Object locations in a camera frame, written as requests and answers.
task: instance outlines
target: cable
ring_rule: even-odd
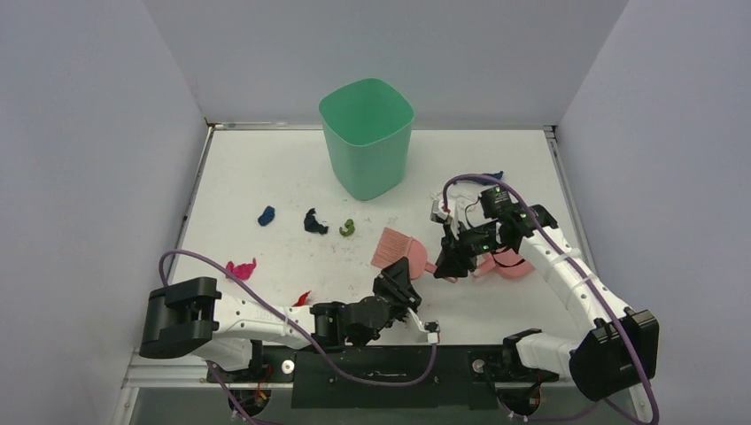
[[[240,404],[239,401],[237,401],[237,398],[235,397],[235,394],[232,394],[232,391],[229,389],[227,384],[224,382],[223,379],[221,379],[221,376],[219,376],[219,372],[216,371],[216,368],[219,367],[216,363],[212,361],[206,361],[206,365],[209,366],[209,372],[211,372],[213,379],[216,380],[216,382],[221,387],[221,390],[224,391],[224,394],[229,398],[229,401],[232,402],[232,404],[235,406],[235,410],[237,410],[243,418],[248,421],[251,425],[282,425],[279,422],[271,422],[271,421],[263,421],[261,419],[253,419],[252,416],[250,416],[245,409],[243,409],[243,405]]]
[[[212,259],[209,259],[201,254],[198,254],[193,251],[186,251],[186,250],[170,250],[162,254],[161,258],[159,259],[159,278],[162,281],[162,284],[165,286],[168,285],[166,282],[166,274],[164,270],[164,263],[167,258],[170,256],[181,254],[181,255],[187,255],[188,257],[192,257],[194,259],[199,259],[209,266],[217,269],[220,273],[226,275],[229,277],[232,282],[236,283],[240,288],[242,288],[245,292],[248,293],[248,295],[251,296],[257,303],[259,303],[262,307],[267,309],[271,314],[278,317],[279,319],[286,321],[284,317],[284,313],[280,313],[278,310],[273,308],[269,303],[267,303],[263,298],[259,297],[258,294],[256,294],[252,289],[248,287],[243,281],[238,279],[235,275],[231,274],[226,268],[222,267],[217,263],[216,261],[213,261]],[[425,372],[422,373],[422,375],[418,376],[417,378],[413,379],[412,381],[405,381],[405,382],[384,382],[384,381],[371,381],[369,379],[362,379],[357,376],[353,376],[350,374],[347,374],[344,370],[340,369],[336,363],[334,363],[334,360],[331,359],[331,357],[326,353],[325,350],[323,350],[323,347],[321,347],[320,344],[318,344],[318,341],[313,338],[306,330],[304,330],[300,325],[295,323],[294,321],[289,321],[288,324],[297,330],[297,332],[300,333],[305,339],[307,339],[310,344],[313,346],[313,348],[320,353],[320,355],[323,357],[324,360],[326,360],[326,363],[329,364],[329,366],[334,369],[337,374],[342,376],[344,379],[347,379],[349,381],[353,381],[355,383],[364,383],[366,385],[376,385],[376,386],[382,386],[382,387],[409,387],[412,385],[416,385],[418,383],[421,383],[425,380],[425,378],[430,375],[430,371],[433,370],[433,365],[436,362],[436,353],[437,353],[437,347],[435,344],[432,344],[432,348],[430,350],[430,360],[428,361],[428,366],[425,368]]]
[[[467,204],[467,206],[464,207],[464,220],[467,222],[467,226],[469,228],[475,228],[475,226],[472,226],[472,223],[469,222],[469,216],[467,215],[467,210],[470,206],[475,206],[477,203],[480,202],[480,198],[477,198],[477,201],[473,202],[472,204]]]
[[[629,421],[632,421],[632,422],[639,422],[640,421],[638,418],[634,418],[628,412],[626,412],[625,410],[623,410],[619,405],[617,405],[616,403],[613,403],[612,401],[610,401],[609,398],[605,398],[605,404],[607,404],[608,406],[610,406],[611,409],[615,410],[621,416],[623,416],[624,418],[628,419]]]
[[[558,379],[558,376],[556,376],[556,375],[550,375],[550,376],[548,376],[545,379],[541,379],[538,376],[538,380],[535,381],[535,383],[533,383],[525,392],[523,392],[522,395],[520,395],[520,396],[514,396],[513,398],[515,398],[517,400],[526,400],[526,399],[529,399],[529,398],[531,398],[532,396],[534,396],[539,391],[539,389],[542,387],[543,383],[553,382],[556,379]]]
[[[524,199],[519,195],[519,192],[514,190],[511,186],[506,184],[505,182],[502,182],[501,180],[495,179],[493,177],[483,175],[483,174],[462,174],[457,175],[456,177],[451,178],[446,184],[444,185],[443,189],[443,200],[444,200],[444,208],[446,205],[448,205],[448,188],[454,184],[455,182],[459,182],[462,180],[475,180],[475,179],[481,179],[485,180],[486,182],[492,182],[500,186],[502,189],[506,190],[509,194],[511,194],[515,199],[516,202],[519,203],[519,205],[522,206],[524,211],[530,215],[532,218],[532,223],[535,225],[535,229],[540,233],[540,235],[546,240],[546,242],[559,254],[562,255],[563,249],[561,249],[560,246],[558,246],[557,243],[550,237],[550,235],[545,232],[545,230],[540,225],[537,215],[535,212],[530,208],[529,205],[527,205],[526,202],[524,202]],[[641,384],[644,386],[644,391],[646,393],[646,397],[649,399],[649,405],[652,408],[652,420],[650,422],[643,422],[640,421],[630,415],[626,416],[624,415],[626,419],[629,421],[632,421],[633,423],[636,423],[637,425],[656,425],[660,421],[660,408],[657,406],[657,399],[654,397],[654,392],[652,391],[652,385],[649,382],[649,379],[646,377],[646,372],[644,370],[644,366],[641,364],[641,360],[639,360],[639,356],[636,353],[636,349],[634,348],[633,342],[629,338],[628,334],[626,333],[626,330],[623,328],[623,324],[618,320],[616,317],[616,314],[613,312],[613,309],[610,308],[610,305],[608,305],[608,302],[605,301],[605,298],[602,297],[602,294],[597,290],[597,288],[594,286],[594,283],[592,283],[591,279],[587,278],[587,274],[585,273],[584,269],[578,265],[578,263],[571,257],[566,257],[566,262],[568,262],[571,267],[579,273],[580,276],[582,276],[583,279],[585,279],[585,284],[587,287],[592,291],[592,294],[594,294],[595,298],[597,298],[597,301],[602,305],[602,308],[605,310],[605,312],[608,314],[608,317],[612,321],[613,325],[616,327],[616,330],[618,331],[618,334],[623,339],[623,344],[626,346],[626,351],[629,353],[629,356],[631,357],[631,361],[633,362],[634,367],[636,368],[637,375],[639,375],[639,380],[641,381]]]
[[[487,369],[485,369],[483,371],[483,376],[485,377],[485,381],[488,383],[488,386],[490,387],[491,391],[493,392],[493,394],[495,394],[495,397],[498,400],[498,403],[501,406],[503,406],[503,408],[509,413],[509,420],[511,418],[516,418],[516,419],[519,419],[519,420],[522,420],[522,421],[525,421],[525,422],[526,421],[533,421],[533,422],[566,422],[566,421],[575,421],[577,419],[584,418],[589,413],[592,413],[594,411],[594,409],[597,408],[597,406],[600,404],[600,403],[593,403],[591,406],[586,407],[581,412],[574,413],[571,416],[561,416],[561,417],[532,416],[532,417],[529,417],[529,416],[526,416],[526,415],[523,415],[523,414],[518,414],[518,413],[514,412],[513,410],[511,410],[508,406],[506,406],[506,403],[504,403],[504,401],[502,399],[500,399],[500,394],[499,394],[498,390],[495,388],[495,384],[492,382],[490,374],[488,374]],[[542,385],[542,383],[544,383],[545,381],[546,380],[540,380],[540,381],[535,382],[534,385],[532,385],[528,389],[528,391],[534,390],[535,388],[537,388],[540,385]]]

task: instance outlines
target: white tabletop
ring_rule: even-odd
[[[258,267],[248,283],[272,304],[291,305],[308,290],[313,303],[355,302],[371,295],[378,270],[370,259],[384,226],[423,242],[435,261],[443,230],[429,220],[431,196],[456,174],[499,170],[528,203],[544,205],[578,246],[542,131],[414,131],[404,181],[361,202],[334,177],[320,130],[269,130],[214,133],[182,248],[221,264],[256,258]],[[481,189],[466,183],[458,190]],[[276,218],[263,228],[256,219],[267,205],[276,209]],[[325,236],[303,229],[305,214],[313,207],[318,220],[331,227]],[[479,208],[470,213],[474,224],[481,222],[479,214]],[[350,218],[356,232],[344,238],[338,227]],[[173,282],[200,275],[216,277],[220,290],[247,298],[194,259],[178,260]],[[488,274],[456,284],[425,274],[414,287],[422,296],[418,315],[440,322],[441,344],[499,344],[504,336],[527,328],[580,337],[537,272],[515,282]],[[377,343],[409,341],[398,323],[385,329]]]

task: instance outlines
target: white wall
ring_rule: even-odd
[[[665,424],[751,421],[749,22],[631,0],[558,128],[600,273],[660,321]]]
[[[136,0],[0,6],[0,423],[108,423],[205,124]]]
[[[144,0],[211,121],[317,122],[375,76],[445,125],[553,124],[626,0]]]

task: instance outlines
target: debris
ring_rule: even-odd
[[[232,261],[229,261],[225,268],[233,274],[237,279],[240,279],[241,281],[247,281],[251,278],[251,274],[253,274],[253,270],[255,270],[258,263],[256,263],[256,259],[253,259],[252,263],[243,263],[238,264],[235,266],[235,263]]]
[[[323,226],[315,219],[315,208],[308,210],[305,220],[303,221],[306,232],[326,235],[329,232],[329,226]]]
[[[293,307],[301,307],[305,305],[305,302],[307,301],[307,296],[310,295],[310,291],[306,292],[305,294],[301,295],[300,298],[298,298],[298,302],[293,304]]]
[[[352,233],[354,233],[354,221],[352,221],[352,219],[347,219],[347,221],[345,221],[345,226],[339,228],[339,235],[347,237]]]
[[[274,207],[269,205],[266,207],[265,210],[263,210],[263,213],[259,217],[259,224],[261,226],[266,226],[268,223],[270,223],[274,217],[276,216],[276,211],[274,210]]]

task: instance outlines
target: pink cloth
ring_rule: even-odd
[[[508,250],[506,252],[500,252],[497,254],[492,254],[492,256],[498,261],[500,264],[516,264],[519,262],[522,257],[519,256],[516,252],[513,252],[511,250]],[[488,274],[490,272],[495,272],[497,274],[500,274],[500,277],[503,277],[504,279],[519,279],[521,277],[524,277],[526,274],[532,271],[532,264],[530,264],[527,261],[524,261],[519,266],[514,267],[498,267],[495,264],[495,261],[493,261],[493,258],[491,258],[491,254],[483,254],[483,258],[485,261],[480,263],[479,266],[477,266],[477,270],[472,274],[472,277],[480,277],[485,274]]]
[[[256,263],[256,259],[253,259],[252,263],[243,263],[238,264],[237,266],[235,266],[235,263],[233,263],[232,261],[229,261],[225,267],[237,279],[240,279],[241,281],[247,281],[251,278],[253,270],[255,270],[257,265],[258,263]]]

